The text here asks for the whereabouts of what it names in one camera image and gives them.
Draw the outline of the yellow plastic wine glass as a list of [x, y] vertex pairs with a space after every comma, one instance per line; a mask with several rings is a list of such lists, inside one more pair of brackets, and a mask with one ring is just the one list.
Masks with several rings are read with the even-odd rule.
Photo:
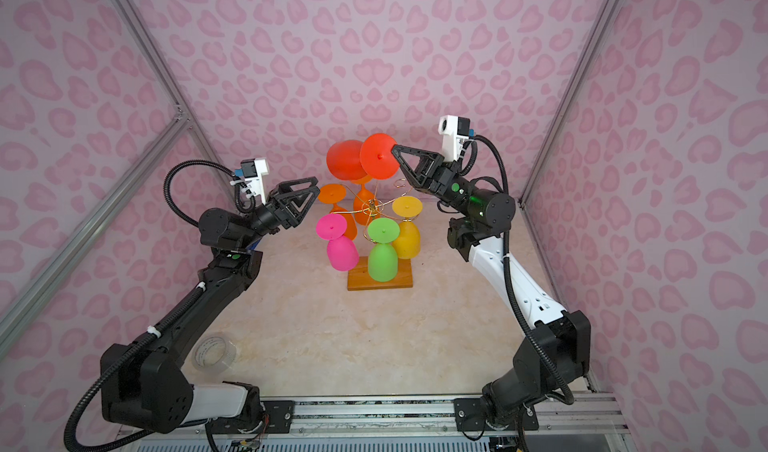
[[399, 259], [413, 259], [421, 249], [421, 235], [414, 220], [423, 211], [423, 204], [415, 197], [403, 196], [393, 202], [392, 211], [402, 219], [399, 236], [392, 242], [392, 246]]

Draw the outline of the green plastic wine glass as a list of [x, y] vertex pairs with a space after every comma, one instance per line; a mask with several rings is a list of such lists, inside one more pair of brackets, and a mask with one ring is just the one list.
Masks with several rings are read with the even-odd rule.
[[378, 218], [367, 227], [374, 246], [368, 257], [368, 273], [372, 280], [385, 283], [393, 280], [398, 273], [399, 258], [392, 243], [400, 235], [397, 222], [389, 218]]

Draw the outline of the red plastic wine glass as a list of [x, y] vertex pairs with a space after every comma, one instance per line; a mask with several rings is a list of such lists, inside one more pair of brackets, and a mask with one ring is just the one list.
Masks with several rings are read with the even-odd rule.
[[399, 164], [392, 154], [394, 138], [378, 133], [365, 141], [346, 140], [330, 147], [326, 165], [335, 178], [342, 181], [359, 181], [365, 177], [374, 180], [392, 178]]

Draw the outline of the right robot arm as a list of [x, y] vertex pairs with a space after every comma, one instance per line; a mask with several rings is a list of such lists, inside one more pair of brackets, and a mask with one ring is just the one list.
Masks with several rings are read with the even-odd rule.
[[449, 162], [437, 152], [403, 145], [394, 146], [392, 156], [414, 189], [455, 212], [447, 231], [449, 247], [488, 281], [523, 333], [512, 368], [486, 384], [480, 396], [486, 427], [514, 427], [522, 437], [535, 405], [545, 400], [574, 404], [570, 385], [589, 371], [591, 324], [583, 312], [568, 311], [519, 269], [510, 240], [517, 205], [501, 154], [483, 136], [469, 139], [460, 150], [475, 157], [480, 144], [494, 157], [498, 177], [468, 179], [473, 160]]

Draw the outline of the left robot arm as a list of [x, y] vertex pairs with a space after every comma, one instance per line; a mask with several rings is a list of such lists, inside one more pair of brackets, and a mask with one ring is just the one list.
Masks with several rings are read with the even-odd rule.
[[[172, 183], [185, 169], [206, 167], [225, 174], [234, 193], [235, 211], [210, 208], [193, 219], [176, 204]], [[182, 371], [194, 345], [215, 319], [245, 292], [259, 275], [263, 238], [298, 227], [317, 200], [315, 177], [279, 183], [264, 190], [268, 173], [263, 159], [245, 160], [236, 170], [208, 160], [182, 162], [166, 174], [163, 196], [170, 210], [200, 234], [212, 252], [208, 265], [197, 273], [197, 283], [156, 324], [128, 345], [114, 344], [100, 359], [100, 375], [77, 402], [63, 432], [69, 451], [86, 451], [77, 437], [78, 425], [94, 399], [103, 418], [134, 428], [134, 433], [97, 445], [113, 451], [152, 434], [203, 425], [209, 446], [216, 423], [231, 430], [259, 436], [267, 432], [269, 415], [257, 386], [225, 381], [195, 386]]]

